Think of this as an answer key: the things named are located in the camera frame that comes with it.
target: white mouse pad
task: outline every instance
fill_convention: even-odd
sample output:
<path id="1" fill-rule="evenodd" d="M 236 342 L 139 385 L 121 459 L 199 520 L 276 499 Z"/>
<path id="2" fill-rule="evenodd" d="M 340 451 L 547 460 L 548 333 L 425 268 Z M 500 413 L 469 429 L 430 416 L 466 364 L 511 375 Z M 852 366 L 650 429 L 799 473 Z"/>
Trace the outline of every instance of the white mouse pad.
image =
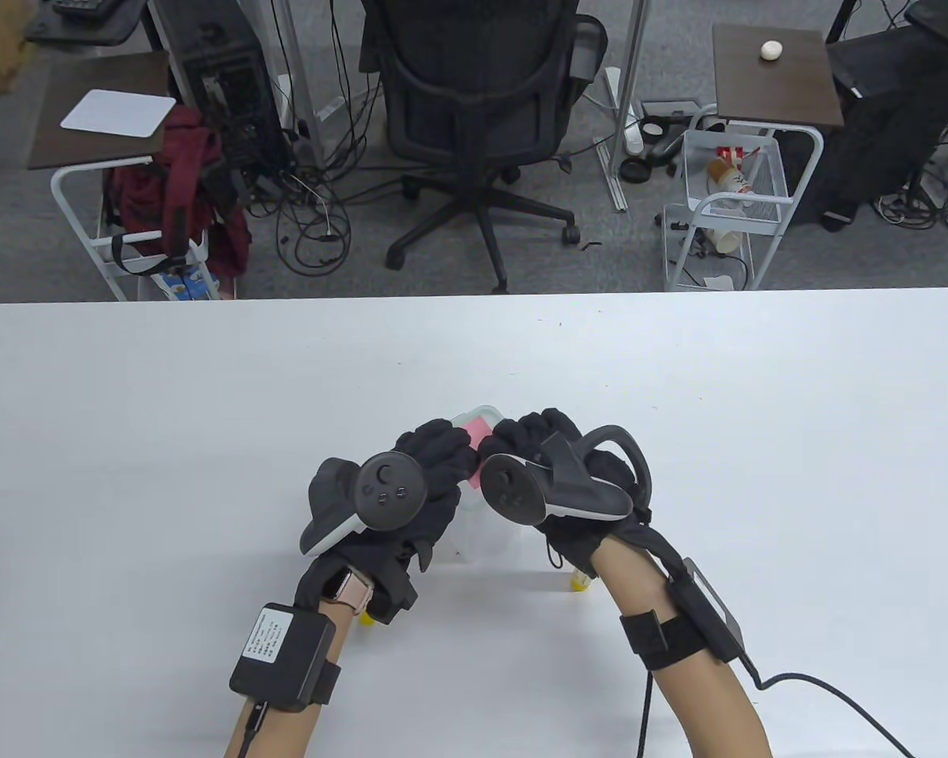
<path id="1" fill-rule="evenodd" d="M 175 105 L 173 97 L 92 90 L 60 122 L 63 129 L 150 137 Z"/>

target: black computer tower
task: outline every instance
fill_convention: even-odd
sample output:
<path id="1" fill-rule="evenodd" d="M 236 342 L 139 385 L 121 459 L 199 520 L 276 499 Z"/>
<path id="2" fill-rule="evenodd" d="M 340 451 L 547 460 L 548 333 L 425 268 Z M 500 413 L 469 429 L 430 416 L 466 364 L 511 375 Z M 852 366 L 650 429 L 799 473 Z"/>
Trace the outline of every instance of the black computer tower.
<path id="1" fill-rule="evenodd" d="M 830 44 L 843 129 L 825 133 L 825 152 L 793 223 L 824 214 L 851 217 L 861 203 L 899 192 L 926 166 L 948 124 L 948 44 L 923 30 L 890 29 Z M 793 188 L 811 140 L 781 134 Z"/>
<path id="2" fill-rule="evenodd" d="M 229 166 L 251 184 L 289 166 L 260 40 L 239 0 L 156 0 L 156 14 L 188 102 L 221 134 Z"/>

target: yellow cap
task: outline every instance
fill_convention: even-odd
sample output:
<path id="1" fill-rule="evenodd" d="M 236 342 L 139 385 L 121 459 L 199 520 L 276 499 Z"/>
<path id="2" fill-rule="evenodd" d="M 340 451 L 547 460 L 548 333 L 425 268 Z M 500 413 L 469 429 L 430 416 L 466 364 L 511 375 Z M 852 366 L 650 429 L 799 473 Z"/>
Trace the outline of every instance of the yellow cap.
<path id="1" fill-rule="evenodd" d="M 572 571 L 572 592 L 586 592 L 590 588 L 590 582 L 593 582 L 593 579 L 590 579 L 582 571 Z"/>

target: chair base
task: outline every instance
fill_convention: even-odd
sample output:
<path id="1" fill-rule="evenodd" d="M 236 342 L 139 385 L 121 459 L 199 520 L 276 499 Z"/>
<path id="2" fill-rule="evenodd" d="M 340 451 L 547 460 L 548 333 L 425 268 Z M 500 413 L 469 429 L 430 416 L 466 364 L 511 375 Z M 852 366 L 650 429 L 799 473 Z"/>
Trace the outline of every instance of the chair base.
<path id="1" fill-rule="evenodd" d="M 539 216 L 542 218 L 554 218 L 554 220 L 565 221 L 565 228 L 562 231 L 562 242 L 566 245 L 575 245 L 579 242 L 579 230 L 576 227 L 576 216 L 571 210 L 565 210 L 554 205 L 531 200 L 520 195 L 514 195 L 511 192 L 496 189 L 492 187 L 495 176 L 488 178 L 484 186 L 476 188 L 460 188 L 449 182 L 432 177 L 412 176 L 406 174 L 403 178 L 403 195 L 409 199 L 416 199 L 419 192 L 423 189 L 431 189 L 442 192 L 445 195 L 452 195 L 453 201 L 446 203 L 437 212 L 421 221 L 417 227 L 412 228 L 406 235 L 392 243 L 386 253 L 386 267 L 394 271 L 400 271 L 408 259 L 408 248 L 418 242 L 421 238 L 427 237 L 431 232 L 438 230 L 439 227 L 448 223 L 461 213 L 473 213 L 477 218 L 477 223 L 481 227 L 481 235 L 484 237 L 485 246 L 488 248 L 488 256 L 491 259 L 491 266 L 495 269 L 495 277 L 498 279 L 498 285 L 493 294 L 503 294 L 509 289 L 509 278 L 506 275 L 506 264 L 502 262 L 502 253 L 499 252 L 498 242 L 495 239 L 495 228 L 492 227 L 488 217 L 489 208 L 503 208 L 513 210 L 517 213 L 525 213 L 528 216 Z"/>

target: pink label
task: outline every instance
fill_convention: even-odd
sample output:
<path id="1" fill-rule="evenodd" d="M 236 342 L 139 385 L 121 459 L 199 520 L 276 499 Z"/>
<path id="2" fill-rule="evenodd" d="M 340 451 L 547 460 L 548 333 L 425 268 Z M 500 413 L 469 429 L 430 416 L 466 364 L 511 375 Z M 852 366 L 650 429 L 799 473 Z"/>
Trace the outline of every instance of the pink label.
<path id="1" fill-rule="evenodd" d="M 464 429 L 467 430 L 467 434 L 471 436 L 471 447 L 474 448 L 474 450 L 477 450 L 481 446 L 481 441 L 483 441 L 485 437 L 491 437 L 491 426 L 488 425 L 488 422 L 486 422 L 484 418 L 475 418 L 473 422 L 464 426 Z M 471 487 L 474 487 L 474 490 L 481 490 L 480 467 L 468 481 Z"/>

